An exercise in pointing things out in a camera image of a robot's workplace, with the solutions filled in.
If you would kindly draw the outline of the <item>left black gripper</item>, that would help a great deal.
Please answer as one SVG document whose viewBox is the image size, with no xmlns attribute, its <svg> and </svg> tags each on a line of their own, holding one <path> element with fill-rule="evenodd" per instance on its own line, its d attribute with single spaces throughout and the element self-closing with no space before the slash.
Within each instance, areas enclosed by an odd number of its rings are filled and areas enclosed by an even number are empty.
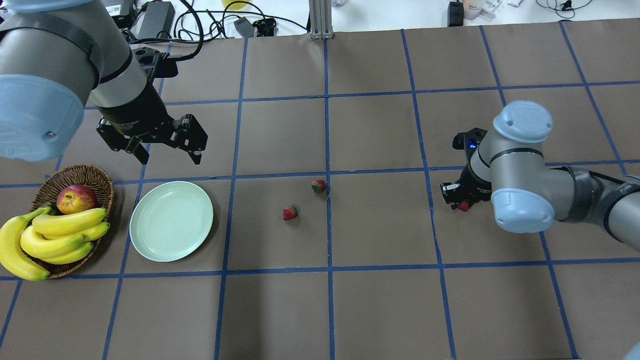
<svg viewBox="0 0 640 360">
<path fill-rule="evenodd" d="M 169 139 L 170 147 L 186 152 L 196 166 L 201 164 L 208 134 L 193 114 L 185 114 L 178 120 L 169 116 L 151 82 L 126 104 L 96 107 L 103 116 L 96 131 L 110 150 L 125 151 L 147 165 L 150 155 L 141 141 Z"/>
</svg>

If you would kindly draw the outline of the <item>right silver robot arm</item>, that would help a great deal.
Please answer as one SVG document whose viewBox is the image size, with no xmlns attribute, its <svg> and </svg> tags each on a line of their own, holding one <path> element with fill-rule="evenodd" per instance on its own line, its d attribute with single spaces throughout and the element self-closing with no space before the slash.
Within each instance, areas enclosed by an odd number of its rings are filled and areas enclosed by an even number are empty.
<svg viewBox="0 0 640 360">
<path fill-rule="evenodd" d="M 638 249 L 638 176 L 546 166 L 542 144 L 553 125 L 542 105 L 517 100 L 499 112 L 491 129 L 457 133 L 452 147 L 464 151 L 466 166 L 458 180 L 439 185 L 443 200 L 462 212 L 490 202 L 498 227 L 511 233 L 539 233 L 555 222 L 594 224 Z"/>
</svg>

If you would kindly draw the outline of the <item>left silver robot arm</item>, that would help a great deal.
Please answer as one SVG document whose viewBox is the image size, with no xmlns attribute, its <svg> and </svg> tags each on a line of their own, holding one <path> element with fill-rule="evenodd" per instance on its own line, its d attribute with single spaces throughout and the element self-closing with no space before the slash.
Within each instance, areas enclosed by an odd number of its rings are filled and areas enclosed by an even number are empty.
<svg viewBox="0 0 640 360">
<path fill-rule="evenodd" d="M 99 136 L 147 164 L 145 144 L 164 144 L 201 163 L 208 135 L 192 114 L 167 112 L 154 78 L 178 73 L 205 43 L 170 55 L 131 48 L 100 0 L 7 0 L 1 24 L 1 156 L 43 162 L 66 152 L 86 103 L 102 115 Z"/>
</svg>

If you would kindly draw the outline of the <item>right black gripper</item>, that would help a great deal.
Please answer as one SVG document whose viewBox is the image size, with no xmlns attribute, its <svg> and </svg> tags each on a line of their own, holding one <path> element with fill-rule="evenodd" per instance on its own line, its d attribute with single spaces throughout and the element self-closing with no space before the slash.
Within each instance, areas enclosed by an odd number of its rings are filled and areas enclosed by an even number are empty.
<svg viewBox="0 0 640 360">
<path fill-rule="evenodd" d="M 462 169 L 455 182 L 442 182 L 439 190 L 452 210 L 457 210 L 457 205 L 463 201 L 468 201 L 471 209 L 480 202 L 489 202 L 492 196 L 491 182 L 478 177 L 469 167 Z"/>
</svg>

